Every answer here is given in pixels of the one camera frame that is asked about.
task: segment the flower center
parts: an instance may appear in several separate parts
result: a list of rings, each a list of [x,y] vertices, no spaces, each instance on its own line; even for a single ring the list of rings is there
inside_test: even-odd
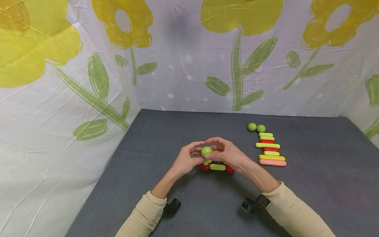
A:
[[[132,24],[129,20],[128,14],[121,9],[116,11],[116,22],[120,30],[129,33],[132,30]]]
[[[327,31],[333,31],[343,25],[346,19],[349,17],[351,6],[344,4],[337,8],[326,22],[325,29]]]

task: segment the white backdrop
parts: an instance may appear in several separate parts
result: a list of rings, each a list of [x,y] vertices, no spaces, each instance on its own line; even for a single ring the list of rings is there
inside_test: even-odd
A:
[[[140,108],[347,116],[379,146],[378,0],[16,2],[0,237],[64,236]]]

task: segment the gray table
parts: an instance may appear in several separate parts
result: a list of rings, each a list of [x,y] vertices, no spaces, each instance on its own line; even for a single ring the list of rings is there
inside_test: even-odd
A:
[[[311,206],[336,236],[379,235],[379,151],[347,118],[141,110],[114,152],[67,237],[113,237],[170,168],[179,149],[220,136],[257,161],[249,122],[264,124],[281,145],[286,167],[265,166]],[[268,214],[240,206],[258,190],[241,174],[196,167],[169,193],[182,206],[151,236],[289,236]]]

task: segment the fingers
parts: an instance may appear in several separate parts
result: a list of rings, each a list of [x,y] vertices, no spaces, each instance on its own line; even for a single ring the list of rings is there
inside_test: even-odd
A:
[[[194,157],[192,159],[193,159],[194,166],[204,163],[206,161],[206,159],[204,159],[203,157]]]
[[[195,148],[191,149],[191,152],[201,152],[201,149],[203,149],[201,146],[196,146]]]
[[[205,156],[207,159],[211,159],[214,161],[220,161],[223,160],[223,153],[222,152],[214,152],[214,153],[209,153]]]
[[[205,141],[194,141],[194,142],[188,144],[187,146],[184,146],[182,149],[184,149],[188,152],[191,152],[191,150],[193,148],[195,148],[196,146],[200,146],[200,145],[205,145]]]
[[[218,143],[217,145],[210,145],[209,146],[213,151],[223,151],[225,149],[225,146],[221,143]]]
[[[230,141],[225,140],[225,139],[223,139],[223,138],[221,138],[221,137],[212,137],[212,138],[208,138],[205,142],[206,142],[206,143],[218,142],[218,143],[223,144],[224,146],[225,146],[226,144],[231,143]]]
[[[191,157],[193,157],[193,156],[196,156],[196,155],[201,155],[201,152],[191,152],[190,154],[189,154]]]

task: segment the yellow flower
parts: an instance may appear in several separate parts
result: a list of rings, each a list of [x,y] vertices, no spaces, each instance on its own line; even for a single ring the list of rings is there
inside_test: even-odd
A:
[[[345,4],[351,7],[349,16],[335,30],[327,31],[325,25],[329,17]],[[371,20],[378,10],[378,0],[313,0],[310,11],[315,17],[305,27],[303,45],[308,50],[324,44],[342,46],[354,38],[358,26]]]
[[[81,50],[78,31],[66,20],[67,0],[1,0],[0,87],[29,84],[45,63],[65,65]]]
[[[110,41],[117,47],[149,47],[153,38],[147,28],[153,24],[153,15],[144,0],[92,0],[92,7],[98,19],[105,23]],[[122,31],[117,25],[116,11],[126,12],[131,30]]]
[[[204,0],[200,19],[215,33],[226,33],[238,27],[246,35],[270,30],[280,16],[283,0]]]

